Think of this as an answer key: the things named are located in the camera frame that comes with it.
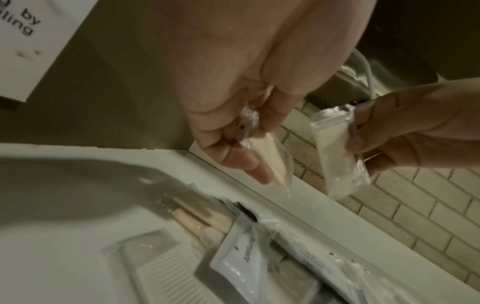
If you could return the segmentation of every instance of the fingernail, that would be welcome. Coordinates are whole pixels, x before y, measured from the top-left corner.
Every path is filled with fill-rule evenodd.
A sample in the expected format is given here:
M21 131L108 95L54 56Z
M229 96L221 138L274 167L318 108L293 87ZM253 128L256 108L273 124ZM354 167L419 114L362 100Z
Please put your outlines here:
M345 148L351 153L359 153L364 146L365 141L360 136L355 135L347 141Z

